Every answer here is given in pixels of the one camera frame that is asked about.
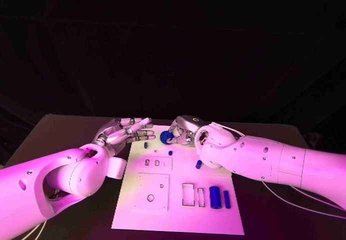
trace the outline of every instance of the white cable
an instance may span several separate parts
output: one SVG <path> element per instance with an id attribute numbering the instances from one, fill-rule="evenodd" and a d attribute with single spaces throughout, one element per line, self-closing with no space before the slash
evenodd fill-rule
<path id="1" fill-rule="evenodd" d="M 314 210 L 311 210 L 311 209 L 308 209 L 308 208 L 305 208 L 305 207 L 302 207 L 302 206 L 298 206 L 298 205 L 295 205 L 294 203 L 288 202 L 286 200 L 284 200 L 284 199 L 273 193 L 273 191 L 269 189 L 269 187 L 266 186 L 266 184 L 265 184 L 263 181 L 262 181 L 262 184 L 263 184 L 263 186 L 268 188 L 268 190 L 271 191 L 271 193 L 272 193 L 285 203 L 288 203 L 288 204 L 291 204 L 292 206 L 295 206 L 295 207 L 298 207 L 298 208 L 301 208 L 301 209 L 304 209 L 304 210 L 307 210 L 307 211 L 309 211 L 309 212 L 314 212 L 314 213 L 317 213 L 317 214 L 322 214 L 322 215 L 327 215 L 327 216 L 340 218 L 340 219 L 346 219 L 344 216 L 337 216 L 337 215 L 333 215 L 333 214 L 320 212 L 320 211 L 314 211 Z"/>
<path id="2" fill-rule="evenodd" d="M 230 127 L 227 127 L 227 126 L 223 126 L 223 125 L 220 125 L 219 124 L 219 126 L 222 126 L 224 129 L 229 129 L 229 130 L 232 130 L 233 132 L 236 132 L 242 137 L 245 136 L 245 134 L 243 133 L 240 133 L 239 131 L 236 131 L 234 129 L 232 129 Z"/>
<path id="3" fill-rule="evenodd" d="M 37 240 L 37 238 L 38 238 L 38 236 L 40 236 L 40 234 L 41 234 L 43 228 L 44 228 L 44 226 L 46 226 L 46 222 L 47 222 L 47 221 L 44 221 L 44 223 L 43 223 L 41 229 L 40 229 L 40 231 L 38 231 L 38 233 L 37 233 L 37 237 L 34 238 L 34 240 Z"/>
<path id="4" fill-rule="evenodd" d="M 27 233 L 27 235 L 21 238 L 21 240 L 25 240 L 28 238 L 28 236 L 31 235 L 31 233 L 34 232 L 34 230 L 37 229 L 37 227 L 40 226 L 40 224 L 34 227 L 34 229 Z"/>
<path id="5" fill-rule="evenodd" d="M 289 185 L 289 187 L 291 187 L 295 191 L 298 191 L 301 194 L 304 194 L 307 197 L 309 197 L 311 199 L 317 200 L 318 202 L 321 202 L 321 203 L 327 204 L 328 206 L 331 206 L 331 207 L 334 207 L 334 208 L 337 208 L 337 209 L 340 209 L 340 210 L 344 211 L 344 209 L 343 209 L 340 206 L 328 203 L 327 201 L 320 200 L 317 197 L 314 197 L 314 196 L 308 195 L 307 193 L 304 193 L 304 192 L 302 192 L 299 189 L 296 189 L 294 186 Z"/>

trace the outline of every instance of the black background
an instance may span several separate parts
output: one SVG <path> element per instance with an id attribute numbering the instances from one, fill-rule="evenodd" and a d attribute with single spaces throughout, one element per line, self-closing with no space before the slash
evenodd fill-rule
<path id="1" fill-rule="evenodd" d="M 344 9 L 1 0 L 1 163 L 49 113 L 291 124 L 344 152 Z"/>

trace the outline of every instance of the white robotic arm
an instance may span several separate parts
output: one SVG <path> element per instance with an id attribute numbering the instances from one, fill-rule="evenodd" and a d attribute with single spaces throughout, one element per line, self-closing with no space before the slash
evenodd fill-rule
<path id="1" fill-rule="evenodd" d="M 126 161 L 113 157 L 125 143 L 155 138 L 149 118 L 111 120 L 90 144 L 0 170 L 0 240 L 14 238 L 121 179 Z"/>
<path id="2" fill-rule="evenodd" d="M 234 138 L 223 126 L 214 122 L 206 125 L 193 116 L 175 118 L 170 133 L 174 127 L 180 136 L 167 137 L 165 142 L 194 146 L 206 166 L 223 167 L 258 181 L 298 187 L 346 209 L 346 155 L 304 149 L 243 134 Z"/>

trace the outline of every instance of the blue object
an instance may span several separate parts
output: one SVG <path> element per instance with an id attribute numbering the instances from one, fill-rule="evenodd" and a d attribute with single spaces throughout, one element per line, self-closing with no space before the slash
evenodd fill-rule
<path id="1" fill-rule="evenodd" d="M 167 140 L 171 139 L 174 135 L 168 131 L 162 131 L 160 133 L 160 141 L 162 144 L 170 145 L 171 143 L 167 143 Z"/>
<path id="2" fill-rule="evenodd" d="M 222 208 L 222 196 L 220 196 L 220 189 L 217 186 L 209 187 L 210 193 L 210 208 L 220 209 Z"/>
<path id="3" fill-rule="evenodd" d="M 200 166 L 201 166 L 201 161 L 197 160 L 197 161 L 196 161 L 196 169 L 200 169 Z"/>
<path id="4" fill-rule="evenodd" d="M 223 191 L 223 196 L 224 196 L 224 208 L 230 208 L 230 203 L 229 203 L 229 191 Z"/>

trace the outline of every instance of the robotic hand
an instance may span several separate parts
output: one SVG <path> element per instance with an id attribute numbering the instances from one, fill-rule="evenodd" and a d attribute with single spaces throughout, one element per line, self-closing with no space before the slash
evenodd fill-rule
<path id="1" fill-rule="evenodd" d="M 170 135 L 174 128 L 177 137 Z M 245 136 L 217 123 L 207 124 L 187 115 L 174 119 L 160 140 L 164 144 L 194 146 L 207 167 L 223 167 L 253 180 L 301 188 L 324 196 L 346 209 L 346 155 Z"/>
<path id="2" fill-rule="evenodd" d="M 105 176 L 121 179 L 125 143 L 151 140 L 149 118 L 112 119 L 92 143 L 0 170 L 0 239 L 11 239 L 90 196 Z"/>

